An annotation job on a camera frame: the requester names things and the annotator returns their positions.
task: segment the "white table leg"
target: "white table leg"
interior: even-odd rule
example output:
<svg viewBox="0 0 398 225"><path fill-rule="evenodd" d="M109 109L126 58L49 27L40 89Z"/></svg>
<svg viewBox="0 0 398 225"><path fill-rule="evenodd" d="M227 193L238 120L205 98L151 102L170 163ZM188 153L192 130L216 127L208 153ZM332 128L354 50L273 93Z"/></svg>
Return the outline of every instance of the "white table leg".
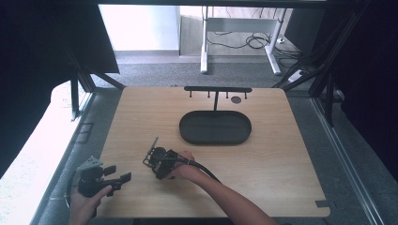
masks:
<svg viewBox="0 0 398 225"><path fill-rule="evenodd" d="M200 59L200 72L207 73L207 13L208 7L206 7L205 18L203 20L203 41L202 41L202 51Z"/></svg>
<svg viewBox="0 0 398 225"><path fill-rule="evenodd" d="M283 18L284 18L284 14L285 13L286 13L286 8L282 8L281 12L279 14L278 21L276 23L274 32L272 33L271 42L269 43L268 46L265 47L266 53L267 53L267 56L268 56L268 60L269 60L269 62L271 64L272 71L274 72L275 75L280 75L281 74L281 70L279 69L278 63L276 62L275 56L273 55L272 52L273 52L273 50L275 48L275 43L276 43L276 40L278 39L279 32L281 31L282 24L283 24Z"/></svg>

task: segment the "wooden table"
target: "wooden table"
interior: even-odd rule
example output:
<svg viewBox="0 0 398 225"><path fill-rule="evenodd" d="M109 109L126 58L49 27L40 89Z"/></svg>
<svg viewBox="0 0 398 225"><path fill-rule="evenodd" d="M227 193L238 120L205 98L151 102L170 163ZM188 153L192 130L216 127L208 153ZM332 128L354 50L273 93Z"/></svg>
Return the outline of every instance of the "wooden table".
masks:
<svg viewBox="0 0 398 225"><path fill-rule="evenodd" d="M241 97L239 104L231 97ZM157 146L189 150L225 185L244 195L272 217L326 217L325 202L281 89L253 89L244 94L220 93L218 110L246 114L252 122L248 141L231 146L193 145L179 134L179 120L188 112L212 110L214 93L182 87L125 88L111 125L101 160L116 165L115 176L132 172L132 179L111 198L104 198L100 218L219 218L225 213L199 187L186 180L158 180L143 164L155 138Z"/></svg>

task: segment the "black panel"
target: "black panel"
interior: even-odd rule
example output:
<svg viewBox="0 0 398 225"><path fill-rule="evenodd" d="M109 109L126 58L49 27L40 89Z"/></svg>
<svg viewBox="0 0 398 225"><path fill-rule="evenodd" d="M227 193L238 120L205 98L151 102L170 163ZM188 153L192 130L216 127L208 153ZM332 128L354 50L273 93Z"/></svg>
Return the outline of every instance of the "black panel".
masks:
<svg viewBox="0 0 398 225"><path fill-rule="evenodd" d="M0 1L0 176L45 113L53 89L76 74L66 47L82 67L118 72L98 6L49 8L48 1Z"/></svg>
<svg viewBox="0 0 398 225"><path fill-rule="evenodd" d="M345 15L341 9L295 8L284 36L307 55L325 43Z"/></svg>
<svg viewBox="0 0 398 225"><path fill-rule="evenodd" d="M342 110L398 180L396 1L373 0L337 56Z"/></svg>
<svg viewBox="0 0 398 225"><path fill-rule="evenodd" d="M56 0L60 4L211 6L253 8L352 8L360 0Z"/></svg>

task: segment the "white wall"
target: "white wall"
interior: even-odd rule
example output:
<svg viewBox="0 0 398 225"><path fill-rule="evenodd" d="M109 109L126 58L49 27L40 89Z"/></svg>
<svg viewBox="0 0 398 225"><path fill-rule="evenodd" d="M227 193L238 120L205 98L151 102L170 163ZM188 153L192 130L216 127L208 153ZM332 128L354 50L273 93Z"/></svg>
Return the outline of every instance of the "white wall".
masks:
<svg viewBox="0 0 398 225"><path fill-rule="evenodd" d="M179 49L179 7L99 5L114 51Z"/></svg>

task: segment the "black stand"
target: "black stand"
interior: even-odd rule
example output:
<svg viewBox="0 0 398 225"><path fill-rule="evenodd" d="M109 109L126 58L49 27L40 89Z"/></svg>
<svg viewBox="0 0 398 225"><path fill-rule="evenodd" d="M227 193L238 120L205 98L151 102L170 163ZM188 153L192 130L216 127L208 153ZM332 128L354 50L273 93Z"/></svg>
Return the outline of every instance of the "black stand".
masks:
<svg viewBox="0 0 398 225"><path fill-rule="evenodd" d="M202 87L187 86L184 88L190 91L215 92L213 111L193 111L185 114L179 122L181 137L188 143L193 144L240 144L246 142L252 132L250 119L241 112L217 111L219 93L228 92L247 93L251 88L235 87Z"/></svg>

